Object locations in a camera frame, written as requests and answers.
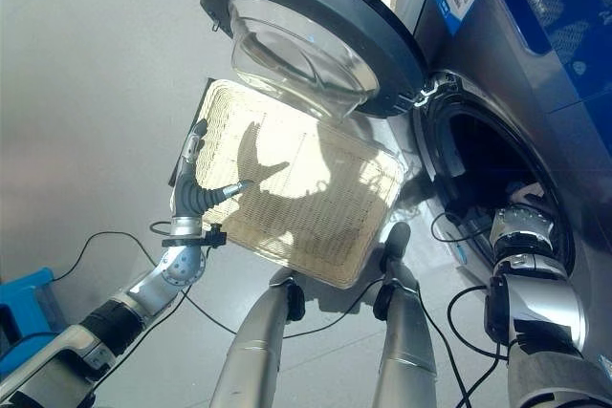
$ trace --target black cable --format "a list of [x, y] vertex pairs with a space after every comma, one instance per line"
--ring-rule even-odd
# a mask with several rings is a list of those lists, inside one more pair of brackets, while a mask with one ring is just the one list
[[56, 337], [58, 335], [59, 335], [59, 333], [55, 333], [55, 332], [36, 332], [36, 333], [31, 333], [31, 334], [27, 334], [25, 336], [22, 336], [17, 341], [12, 343], [11, 346], [8, 349], [6, 349], [3, 353], [0, 354], [0, 362], [2, 360], [4, 360], [7, 355], [12, 353], [17, 346], [20, 346], [21, 344], [25, 343], [26, 341], [30, 341], [32, 338], [37, 338], [39, 336], [53, 336], [53, 337]]
[[295, 333], [295, 334], [289, 334], [289, 335], [287, 335], [287, 336], [283, 336], [283, 339], [297, 338], [298, 336], [304, 336], [304, 335], [306, 335], [306, 334], [311, 334], [311, 333], [322, 332], [323, 330], [327, 330], [327, 329], [329, 329], [329, 328], [331, 328], [331, 327], [335, 326], [336, 324], [338, 324], [338, 322], [339, 322], [340, 320], [342, 320], [344, 317], [346, 317], [346, 316], [349, 314], [349, 312], [350, 312], [350, 311], [351, 311], [353, 308], [355, 308], [355, 306], [357, 306], [357, 304], [360, 302], [360, 300], [363, 298], [363, 296], [364, 296], [364, 295], [367, 293], [367, 291], [368, 291], [368, 290], [370, 290], [370, 288], [371, 288], [371, 287], [372, 287], [374, 284], [376, 284], [376, 283], [378, 283], [378, 282], [381, 282], [382, 280], [383, 280], [383, 278], [381, 278], [381, 279], [377, 279], [377, 280], [375, 280], [375, 281], [370, 282], [370, 283], [369, 283], [369, 284], [368, 284], [368, 285], [365, 287], [365, 289], [363, 289], [363, 291], [360, 293], [360, 296], [358, 296], [358, 297], [355, 299], [355, 301], [354, 301], [353, 303], [351, 303], [351, 306], [349, 306], [349, 307], [348, 307], [348, 309], [347, 309], [347, 310], [346, 310], [346, 311], [345, 311], [345, 312], [344, 312], [344, 313], [343, 313], [343, 314], [342, 314], [342, 315], [341, 315], [341, 316], [340, 316], [338, 319], [336, 319], [334, 322], [330, 322], [329, 324], [327, 324], [327, 325], [325, 325], [325, 326], [323, 326], [323, 327], [320, 327], [320, 328], [318, 328], [318, 329], [309, 330], [308, 332], [300, 332], [300, 333]]
[[482, 349], [474, 346], [473, 344], [471, 344], [470, 342], [468, 342], [468, 340], [466, 338], [464, 338], [455, 328], [455, 325], [452, 321], [452, 308], [455, 305], [455, 303], [457, 302], [457, 300], [459, 300], [459, 298], [461, 298], [462, 296], [464, 296], [467, 293], [470, 293], [471, 291], [475, 291], [475, 290], [486, 290], [487, 286], [475, 286], [475, 287], [469, 287], [467, 289], [461, 290], [459, 293], [457, 293], [455, 296], [452, 297], [452, 300], [450, 300], [450, 303], [448, 303], [447, 306], [447, 319], [448, 319], [448, 324], [450, 325], [450, 329], [452, 330], [452, 332], [455, 334], [455, 336], [457, 337], [457, 339], [459, 341], [461, 341], [463, 344], [465, 344], [467, 347], [469, 347], [470, 349], [472, 349], [474, 352], [479, 353], [481, 355], [484, 355], [486, 357], [490, 357], [490, 358], [499, 358], [500, 360], [508, 360], [507, 357], [505, 357], [504, 355], [500, 355], [499, 351], [497, 351], [495, 354], [494, 353], [490, 353], [487, 351], [483, 351]]
[[151, 225], [149, 225], [149, 230], [155, 234], [161, 234], [162, 236], [169, 236], [170, 235], [169, 231], [163, 231], [161, 229], [157, 229], [157, 226], [159, 225], [171, 225], [171, 222], [169, 222], [168, 220], [158, 220], [157, 222], [153, 222]]
[[145, 339], [146, 339], [146, 338], [149, 336], [149, 334], [150, 334], [151, 332], [153, 332], [153, 331], [154, 331], [155, 329], [157, 329], [157, 328], [158, 328], [160, 325], [162, 325], [162, 324], [163, 324], [163, 323], [164, 323], [164, 322], [165, 322], [165, 321], [166, 321], [168, 318], [170, 318], [170, 316], [171, 316], [172, 314], [174, 314], [174, 312], [176, 312], [176, 311], [177, 311], [177, 310], [178, 310], [178, 309], [181, 307], [181, 305], [183, 304], [183, 302], [184, 302], [184, 301], [185, 301], [185, 299], [187, 298], [187, 295], [189, 294], [189, 291], [191, 290], [191, 287], [192, 287], [192, 286], [189, 286], [189, 287], [187, 288], [187, 290], [186, 290], [185, 292], [183, 292], [183, 298], [181, 298], [181, 300], [180, 300], [180, 301], [177, 303], [177, 305], [174, 307], [174, 309], [173, 309], [171, 312], [169, 312], [168, 314], [166, 314], [166, 315], [165, 315], [165, 316], [164, 316], [162, 319], [160, 319], [158, 322], [156, 322], [155, 324], [153, 324], [153, 325], [152, 325], [152, 326], [151, 326], [151, 327], [150, 327], [150, 328], [149, 328], [149, 329], [148, 329], [146, 332], [144, 332], [144, 334], [142, 335], [141, 339], [139, 339], [139, 340], [137, 341], [137, 343], [134, 345], [134, 347], [133, 347], [133, 348], [130, 350], [130, 352], [129, 352], [129, 353], [127, 353], [127, 354], [125, 355], [125, 357], [121, 359], [121, 362], [119, 362], [117, 365], [115, 365], [115, 367], [113, 367], [113, 369], [112, 369], [110, 372], [108, 372], [106, 375], [104, 375], [104, 376], [102, 377], [102, 379], [101, 379], [100, 381], [98, 381], [98, 383], [96, 384], [96, 387], [94, 387], [94, 391], [93, 391], [93, 392], [95, 392], [95, 391], [96, 391], [96, 390], [99, 388], [99, 386], [100, 386], [100, 385], [101, 385], [101, 384], [102, 384], [102, 383], [103, 383], [103, 382], [104, 382], [106, 379], [108, 379], [108, 378], [109, 378], [109, 377], [110, 377], [110, 376], [111, 376], [111, 375], [112, 375], [112, 374], [113, 374], [113, 373], [114, 373], [114, 372], [115, 372], [115, 371], [116, 371], [118, 368], [120, 368], [120, 367], [121, 367], [121, 365], [123, 365], [123, 362], [125, 362], [125, 361], [126, 361], [126, 360], [127, 360], [129, 357], [130, 357], [130, 355], [132, 355], [132, 354], [134, 353], [134, 351], [136, 351], [136, 350], [139, 348], [139, 346], [141, 345], [141, 343], [142, 343], [142, 342], [143, 342], [143, 341], [144, 341], [144, 340], [145, 340]]
[[457, 363], [455, 362], [455, 357], [452, 354], [452, 349], [450, 348], [450, 345], [448, 344], [448, 340], [445, 337], [445, 335], [442, 333], [442, 331], [438, 328], [436, 323], [433, 321], [433, 319], [429, 315], [429, 312], [427, 312], [425, 304], [423, 303], [423, 297], [421, 296], [420, 289], [418, 290], [418, 293], [419, 293], [419, 302], [421, 303], [421, 308], [423, 308], [423, 312], [425, 313], [427, 320], [429, 321], [431, 326], [436, 330], [436, 332], [440, 335], [440, 337], [442, 338], [442, 341], [444, 342], [445, 347], [447, 348], [448, 360], [450, 360], [450, 366], [452, 367], [452, 372], [455, 374], [455, 379], [457, 379], [457, 384], [459, 385], [459, 390], [461, 391], [461, 395], [463, 397], [462, 402], [465, 401], [466, 407], [471, 408], [470, 396], [468, 395], [468, 392], [466, 391], [466, 386], [463, 383], [463, 379], [461, 378], [461, 375], [459, 375], [459, 370], [457, 369]]
[[476, 389], [478, 389], [478, 386], [480, 386], [480, 384], [485, 382], [485, 380], [491, 375], [491, 373], [495, 371], [495, 368], [497, 368], [497, 364], [499, 363], [499, 360], [501, 360], [501, 357], [502, 357], [502, 355], [499, 354], [499, 351], [500, 351], [500, 346], [499, 346], [499, 343], [497, 343], [497, 350], [496, 350], [495, 360], [493, 361], [493, 364], [491, 365], [491, 367], [489, 367], [489, 370], [487, 370], [482, 376], [478, 378], [476, 382], [472, 384], [472, 386], [468, 390], [468, 393], [465, 394], [463, 398], [461, 398], [461, 400], [459, 401], [459, 403], [457, 403], [457, 406], [455, 408], [461, 408], [461, 406], [464, 403], [466, 404], [466, 406], [470, 406], [468, 402], [469, 397], [474, 393]]
[[487, 231], [489, 231], [491, 229], [490, 226], [487, 226], [486, 228], [483, 229], [479, 229], [478, 231], [464, 237], [464, 238], [458, 238], [458, 239], [442, 239], [441, 237], [439, 237], [435, 231], [434, 231], [434, 227], [436, 225], [436, 223], [438, 222], [438, 220], [440, 220], [442, 217], [444, 216], [453, 216], [455, 217], [457, 220], [460, 220], [459, 217], [455, 214], [453, 214], [452, 212], [441, 212], [440, 214], [438, 214], [433, 221], [431, 222], [431, 226], [429, 227], [429, 232], [431, 233], [431, 236], [433, 237], [433, 239], [435, 239], [436, 241], [440, 241], [441, 243], [463, 243], [464, 241], [467, 241], [468, 239], [472, 239], [475, 238], [476, 236], [479, 236], [483, 233], [486, 233]]
[[230, 327], [226, 327], [225, 325], [223, 325], [221, 322], [219, 322], [217, 319], [215, 319], [214, 317], [212, 317], [210, 314], [208, 314], [206, 311], [204, 311], [204, 309], [198, 305], [195, 301], [193, 301], [190, 297], [187, 297], [187, 301], [189, 303], [191, 303], [193, 305], [193, 307], [198, 310], [199, 312], [201, 312], [203, 315], [205, 315], [208, 320], [210, 322], [212, 322], [213, 324], [221, 327], [223, 330], [225, 330], [228, 333], [234, 334], [236, 335], [236, 332], [234, 330], [232, 330]]
[[[75, 263], [71, 266], [70, 269], [68, 269], [68, 271], [66, 271], [64, 274], [62, 274], [61, 276], [57, 277], [54, 279], [54, 281], [58, 281], [60, 279], [63, 279], [64, 277], [66, 277], [68, 274], [70, 274], [71, 272], [73, 272], [75, 270], [75, 268], [77, 267], [77, 265], [80, 263], [80, 261], [83, 258], [83, 254], [85, 253], [85, 250], [87, 249], [87, 247], [89, 246], [89, 243], [96, 237], [104, 235], [104, 234], [119, 234], [122, 236], [126, 236], [130, 239], [132, 239], [134, 242], [136, 242], [136, 244], [138, 244], [138, 246], [141, 248], [142, 253], [146, 256], [147, 260], [149, 261], [149, 263], [151, 265], [153, 265], [154, 267], [157, 266], [157, 264], [155, 263], [155, 261], [153, 260], [153, 257], [151, 257], [151, 255], [149, 254], [149, 252], [146, 250], [146, 248], [144, 248], [144, 245], [141, 243], [141, 241], [134, 236], [131, 233], [125, 232], [125, 231], [100, 231], [98, 233], [94, 233], [92, 234], [89, 238], [87, 238], [87, 241], [85, 242], [85, 245], [83, 246], [83, 249], [81, 250], [80, 254], [78, 255], [78, 257], [76, 258]], [[206, 253], [206, 258], [208, 258], [208, 255], [210, 253], [210, 250], [212, 249], [212, 247], [209, 247]], [[375, 281], [372, 281], [370, 284], [367, 285], [367, 287], [361, 292], [361, 294], [355, 299], [355, 301], [353, 301], [353, 303], [351, 304], [351, 306], [349, 306], [349, 308], [335, 321], [327, 324], [324, 327], [320, 327], [318, 329], [313, 329], [313, 330], [309, 330], [307, 332], [301, 332], [301, 333], [295, 333], [295, 334], [290, 334], [288, 336], [284, 336], [283, 339], [289, 339], [289, 338], [296, 338], [298, 336], [304, 336], [306, 334], [312, 334], [312, 333], [317, 333], [317, 332], [322, 332], [323, 330], [327, 330], [331, 327], [333, 327], [334, 325], [338, 324], [338, 322], [340, 320], [342, 320], [344, 317], [346, 317], [350, 311], [355, 308], [355, 306], [357, 306], [357, 304], [360, 302], [360, 300], [363, 298], [363, 296], [367, 293], [367, 291], [376, 283], [381, 282], [382, 279], [377, 279]], [[228, 333], [234, 334], [236, 335], [236, 332], [234, 330], [232, 330], [230, 327], [224, 325], [222, 322], [220, 322], [219, 320], [215, 319], [213, 316], [211, 316], [208, 312], [206, 312], [204, 310], [204, 308], [202, 308], [200, 305], [198, 305], [195, 301], [193, 301], [190, 297], [187, 298], [187, 301], [189, 303], [191, 303], [191, 305], [198, 310], [202, 315], [204, 315], [208, 320], [210, 320], [213, 324], [217, 325], [218, 327], [222, 328], [223, 330], [225, 330]]]
[[141, 250], [144, 253], [144, 255], [146, 255], [146, 258], [149, 259], [149, 262], [151, 262], [153, 265], [157, 265], [155, 263], [155, 261], [153, 260], [153, 258], [151, 257], [151, 255], [149, 255], [149, 253], [146, 251], [146, 249], [142, 245], [141, 241], [136, 236], [134, 236], [133, 234], [127, 233], [125, 231], [99, 231], [98, 233], [94, 233], [89, 238], [87, 238], [87, 241], [85, 241], [85, 245], [83, 246], [83, 249], [80, 251], [80, 254], [77, 256], [76, 261], [73, 263], [73, 265], [70, 267], [70, 269], [68, 269], [66, 272], [64, 272], [61, 276], [55, 277], [53, 282], [57, 282], [57, 281], [63, 279], [64, 277], [66, 277], [67, 275], [69, 275], [71, 272], [73, 272], [75, 270], [75, 268], [77, 267], [77, 265], [80, 263], [81, 259], [83, 258], [83, 254], [85, 253], [85, 250], [89, 246], [89, 243], [91, 243], [92, 240], [94, 240], [98, 236], [101, 236], [101, 235], [104, 235], [104, 234], [120, 234], [120, 235], [123, 235], [123, 236], [127, 236], [132, 241], [134, 241], [136, 244], [138, 244], [138, 246], [141, 248]]

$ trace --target washing machine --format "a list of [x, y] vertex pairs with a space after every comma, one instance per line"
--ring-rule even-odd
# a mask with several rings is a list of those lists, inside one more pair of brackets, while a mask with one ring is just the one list
[[447, 213], [438, 233], [483, 282], [497, 208], [552, 216], [583, 353], [612, 371], [612, 0], [425, 0], [413, 32], [380, 0], [202, 7], [258, 91], [327, 122], [388, 118]]

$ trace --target tile floor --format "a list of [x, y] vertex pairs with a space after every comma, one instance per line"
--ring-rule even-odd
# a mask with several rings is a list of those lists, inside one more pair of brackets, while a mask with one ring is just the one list
[[[2, 0], [0, 275], [10, 280], [40, 266], [63, 272], [84, 240], [103, 229], [132, 231], [151, 250], [148, 222], [166, 218], [165, 185], [207, 76], [235, 78], [230, 41], [214, 34], [199, 0]], [[385, 136], [375, 123], [376, 136]], [[448, 334], [468, 385], [490, 361], [450, 336], [446, 303], [470, 285], [447, 247], [428, 236], [425, 203], [396, 212], [409, 220], [405, 262], [427, 306]], [[74, 275], [54, 285], [69, 322], [77, 322], [146, 268], [133, 243], [95, 240]], [[276, 266], [232, 245], [212, 258], [193, 298], [236, 329]], [[306, 282], [307, 313], [288, 332], [329, 323], [357, 295]], [[371, 311], [284, 344], [275, 407], [369, 406], [384, 341]], [[482, 330], [482, 295], [458, 305], [457, 326], [492, 349]], [[438, 406], [459, 391], [432, 331]], [[153, 332], [98, 391], [98, 407], [204, 407], [231, 336], [185, 303]], [[500, 365], [473, 396], [474, 407], [507, 406]]]

